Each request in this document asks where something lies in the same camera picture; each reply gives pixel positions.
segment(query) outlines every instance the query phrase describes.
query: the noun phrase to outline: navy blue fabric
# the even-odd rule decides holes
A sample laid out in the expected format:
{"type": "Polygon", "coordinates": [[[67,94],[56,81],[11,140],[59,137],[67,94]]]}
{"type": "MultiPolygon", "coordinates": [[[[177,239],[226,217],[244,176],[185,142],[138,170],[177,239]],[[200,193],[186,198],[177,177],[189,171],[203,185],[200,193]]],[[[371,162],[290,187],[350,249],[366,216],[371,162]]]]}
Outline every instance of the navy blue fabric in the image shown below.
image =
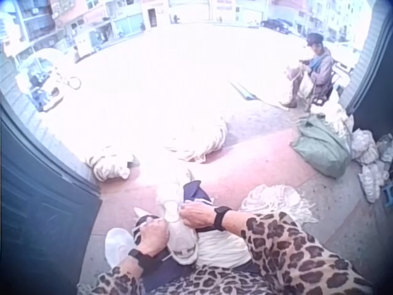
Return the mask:
{"type": "MultiPolygon", "coordinates": [[[[196,180],[184,185],[184,200],[194,201],[195,199],[203,199],[206,200],[207,204],[211,205],[211,199],[207,195],[207,193],[202,190],[200,187],[201,181],[196,180]]],[[[154,215],[143,216],[138,220],[136,226],[144,223],[148,217],[158,218],[154,215]]],[[[214,230],[213,227],[205,227],[204,229],[198,229],[197,232],[207,232],[214,230]]],[[[135,244],[138,245],[141,242],[141,237],[135,238],[136,234],[139,230],[134,232],[134,240],[135,244]]],[[[162,260],[163,258],[169,255],[169,250],[165,248],[162,252],[160,252],[155,258],[162,260]]],[[[193,270],[193,265],[180,265],[178,264],[172,257],[163,261],[162,264],[158,267],[157,270],[154,270],[151,273],[144,273],[142,275],[142,283],[145,287],[146,292],[150,292],[159,286],[164,286],[167,283],[181,277],[188,277],[191,275],[193,270]]],[[[233,270],[242,271],[242,272],[250,272],[250,273],[260,273],[259,267],[254,264],[251,260],[246,262],[245,264],[235,267],[233,270]]]]}

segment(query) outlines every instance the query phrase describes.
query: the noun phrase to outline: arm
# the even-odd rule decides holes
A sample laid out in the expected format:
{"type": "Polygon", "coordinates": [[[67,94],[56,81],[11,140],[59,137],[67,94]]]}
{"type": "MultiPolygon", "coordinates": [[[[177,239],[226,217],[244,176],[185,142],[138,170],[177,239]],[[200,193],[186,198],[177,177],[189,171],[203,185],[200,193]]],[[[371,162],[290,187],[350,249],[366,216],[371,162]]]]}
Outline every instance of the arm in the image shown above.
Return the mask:
{"type": "Polygon", "coordinates": [[[321,61],[321,67],[319,68],[319,73],[312,72],[310,74],[311,81],[315,85],[326,84],[332,76],[333,59],[331,57],[325,57],[321,61]]]}
{"type": "MultiPolygon", "coordinates": [[[[147,219],[146,225],[141,227],[141,243],[136,247],[142,254],[154,257],[163,250],[168,243],[168,225],[163,219],[147,219]]],[[[138,261],[127,256],[110,272],[98,277],[92,294],[131,294],[140,295],[140,277],[143,269],[138,261]]]]}
{"type": "MultiPolygon", "coordinates": [[[[143,248],[137,250],[147,254],[143,248]]],[[[134,257],[127,256],[118,266],[110,272],[98,277],[96,287],[91,291],[92,294],[140,294],[141,288],[139,279],[142,275],[142,268],[138,265],[134,257]]]]}
{"type": "MultiPolygon", "coordinates": [[[[203,217],[194,224],[214,224],[216,215],[210,206],[188,204],[182,211],[182,217],[187,218],[191,225],[196,220],[195,212],[203,211],[203,217]]],[[[261,275],[291,294],[308,291],[311,291],[310,294],[370,292],[368,283],[353,271],[347,260],[321,246],[284,212],[251,214],[229,211],[222,225],[227,231],[244,239],[252,260],[260,266],[261,275]]]]}

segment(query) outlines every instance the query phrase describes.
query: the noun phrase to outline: shoe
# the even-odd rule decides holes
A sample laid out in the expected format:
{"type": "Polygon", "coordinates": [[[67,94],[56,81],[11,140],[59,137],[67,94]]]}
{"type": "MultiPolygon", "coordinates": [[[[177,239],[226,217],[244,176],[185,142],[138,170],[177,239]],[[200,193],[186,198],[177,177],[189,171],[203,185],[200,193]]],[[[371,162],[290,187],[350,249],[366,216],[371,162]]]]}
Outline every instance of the shoe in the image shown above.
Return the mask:
{"type": "Polygon", "coordinates": [[[291,108],[291,109],[294,109],[294,108],[296,108],[297,107],[297,102],[295,101],[295,102],[293,102],[293,101],[291,101],[290,103],[280,103],[283,107],[285,107],[285,108],[291,108]]]}

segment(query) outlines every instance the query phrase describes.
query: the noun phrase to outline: street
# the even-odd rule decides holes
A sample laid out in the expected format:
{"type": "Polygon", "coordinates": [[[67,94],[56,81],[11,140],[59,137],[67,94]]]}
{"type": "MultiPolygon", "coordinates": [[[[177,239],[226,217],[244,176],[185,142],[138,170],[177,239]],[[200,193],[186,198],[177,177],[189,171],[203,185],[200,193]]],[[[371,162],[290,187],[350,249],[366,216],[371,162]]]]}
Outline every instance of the street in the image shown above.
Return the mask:
{"type": "Polygon", "coordinates": [[[76,64],[82,88],[43,119],[82,160],[110,144],[140,154],[207,112],[236,113],[244,101],[230,81],[258,96],[277,95],[304,43],[265,28],[171,25],[145,32],[76,64]]]}

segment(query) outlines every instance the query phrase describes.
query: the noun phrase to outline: black wristband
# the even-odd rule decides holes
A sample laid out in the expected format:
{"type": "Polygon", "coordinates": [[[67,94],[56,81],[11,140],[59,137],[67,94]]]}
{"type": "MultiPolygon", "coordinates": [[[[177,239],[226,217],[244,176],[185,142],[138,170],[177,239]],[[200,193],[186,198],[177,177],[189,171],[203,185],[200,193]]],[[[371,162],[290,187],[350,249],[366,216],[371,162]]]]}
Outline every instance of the black wristband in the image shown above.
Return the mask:
{"type": "Polygon", "coordinates": [[[139,266],[143,269],[144,275],[157,269],[161,265],[161,260],[153,258],[149,255],[145,255],[135,248],[131,249],[128,255],[134,257],[137,260],[139,266]]]}
{"type": "Polygon", "coordinates": [[[227,214],[228,211],[232,210],[231,208],[227,206],[220,206],[214,209],[216,212],[216,217],[214,218],[214,229],[217,229],[221,232],[223,232],[225,229],[222,226],[222,220],[224,219],[225,214],[227,214]]]}

